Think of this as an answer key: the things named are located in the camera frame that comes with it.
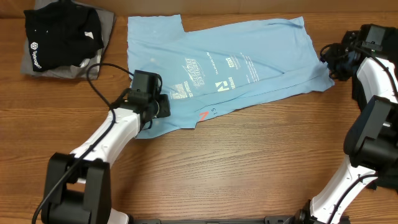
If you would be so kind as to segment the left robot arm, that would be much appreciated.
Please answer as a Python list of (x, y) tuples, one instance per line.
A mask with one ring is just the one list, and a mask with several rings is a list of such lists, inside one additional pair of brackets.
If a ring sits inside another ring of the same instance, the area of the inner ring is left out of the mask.
[(133, 223), (131, 215), (112, 207), (111, 167), (155, 118), (170, 116), (170, 105), (159, 74), (136, 70), (132, 76), (131, 87), (110, 104), (105, 121), (88, 140), (50, 158), (33, 223)]

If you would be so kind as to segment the light blue t-shirt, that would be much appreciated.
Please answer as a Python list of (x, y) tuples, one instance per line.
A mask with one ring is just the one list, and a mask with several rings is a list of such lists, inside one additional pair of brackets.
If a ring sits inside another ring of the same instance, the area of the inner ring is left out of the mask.
[(156, 118), (141, 139), (334, 85), (302, 17), (187, 32), (179, 15), (133, 16), (127, 28), (130, 71), (158, 73), (170, 100), (170, 116)]

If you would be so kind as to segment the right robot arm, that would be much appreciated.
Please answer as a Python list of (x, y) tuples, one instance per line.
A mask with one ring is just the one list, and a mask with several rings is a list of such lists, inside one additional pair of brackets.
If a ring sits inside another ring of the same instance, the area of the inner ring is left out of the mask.
[(364, 24), (324, 46), (320, 59), (330, 78), (352, 81), (361, 113), (347, 132), (338, 170), (286, 223), (349, 223), (343, 213), (363, 189), (397, 189), (397, 28)]

